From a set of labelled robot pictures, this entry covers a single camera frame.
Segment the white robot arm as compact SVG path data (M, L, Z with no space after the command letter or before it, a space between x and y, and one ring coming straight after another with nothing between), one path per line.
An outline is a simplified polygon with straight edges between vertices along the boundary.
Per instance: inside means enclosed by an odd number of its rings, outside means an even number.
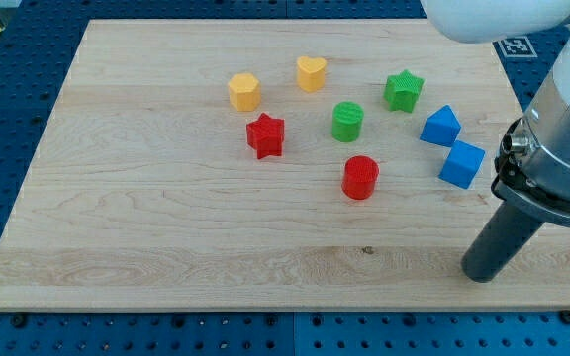
M427 18L460 43L487 43L570 23L570 1L424 0ZM496 230L520 224L570 227L570 38L515 127L501 143L493 184L503 203Z

